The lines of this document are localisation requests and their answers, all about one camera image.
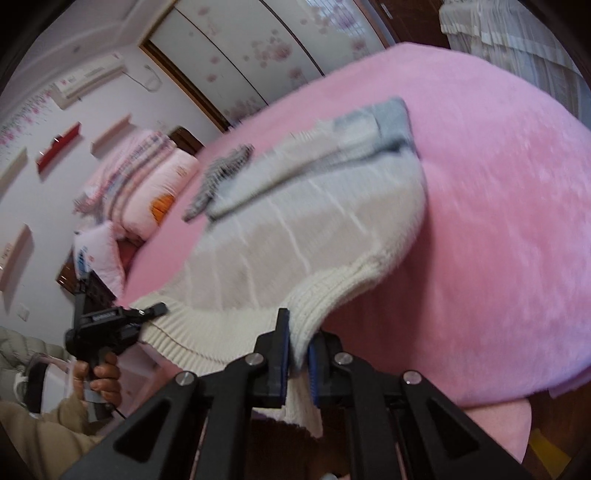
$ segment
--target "air conditioner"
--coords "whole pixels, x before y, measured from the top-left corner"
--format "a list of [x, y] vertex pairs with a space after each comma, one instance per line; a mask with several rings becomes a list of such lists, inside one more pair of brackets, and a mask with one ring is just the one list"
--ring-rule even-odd
[[64, 75], [52, 83], [50, 95], [63, 110], [82, 95], [102, 85], [125, 71], [125, 62], [118, 52], [113, 52]]

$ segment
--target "finger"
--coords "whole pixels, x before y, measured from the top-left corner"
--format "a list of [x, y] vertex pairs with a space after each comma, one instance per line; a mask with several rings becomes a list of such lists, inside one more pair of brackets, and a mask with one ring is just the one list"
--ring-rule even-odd
[[102, 364], [95, 367], [95, 375], [99, 378], [114, 378], [118, 379], [121, 376], [121, 371], [115, 365]]
[[105, 355], [105, 363], [109, 365], [117, 365], [117, 355], [113, 352], [108, 352]]
[[90, 382], [90, 387], [95, 392], [120, 392], [121, 384], [117, 380], [111, 378], [103, 378], [101, 380], [93, 380]]
[[88, 375], [88, 364], [78, 360], [73, 367], [72, 387], [76, 398], [84, 400], [84, 379]]
[[121, 394], [116, 392], [101, 392], [102, 397], [109, 403], [112, 403], [115, 407], [121, 405]]
[[74, 364], [74, 378], [84, 380], [88, 375], [88, 364], [82, 360], [77, 360]]

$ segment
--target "beige jacket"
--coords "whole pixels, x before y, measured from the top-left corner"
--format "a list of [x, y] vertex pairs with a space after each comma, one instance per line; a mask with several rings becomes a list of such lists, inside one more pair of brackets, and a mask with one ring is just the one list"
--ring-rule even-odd
[[0, 423], [38, 480], [58, 480], [102, 439], [95, 434], [103, 424], [88, 423], [86, 408], [75, 396], [41, 419], [16, 403], [0, 401]]

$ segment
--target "red wall shelf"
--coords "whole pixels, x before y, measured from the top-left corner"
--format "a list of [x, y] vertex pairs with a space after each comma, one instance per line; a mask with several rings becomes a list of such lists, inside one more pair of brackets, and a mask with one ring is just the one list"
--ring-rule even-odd
[[78, 135], [80, 135], [80, 127], [81, 124], [78, 122], [72, 128], [70, 128], [66, 133], [63, 135], [58, 135], [53, 139], [50, 147], [41, 153], [41, 157], [37, 160], [37, 171], [41, 173], [45, 168], [49, 165], [49, 163], [54, 159], [54, 157], [62, 151], [67, 145], [74, 140]]

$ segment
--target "pink bed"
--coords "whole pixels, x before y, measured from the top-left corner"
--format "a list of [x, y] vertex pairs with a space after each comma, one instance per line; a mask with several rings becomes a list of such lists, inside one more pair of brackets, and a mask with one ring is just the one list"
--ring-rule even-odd
[[[317, 119], [392, 96], [410, 111], [427, 220], [403, 265], [325, 326], [378, 369], [419, 369], [461, 406], [523, 398], [580, 375], [591, 365], [591, 132], [521, 79], [475, 57], [400, 44], [292, 93], [199, 158], [207, 165], [242, 143], [256, 156]], [[122, 304], [183, 265], [207, 223], [181, 220], [199, 184], [138, 253]], [[526, 403], [495, 409], [488, 424], [518, 426], [518, 458]]]

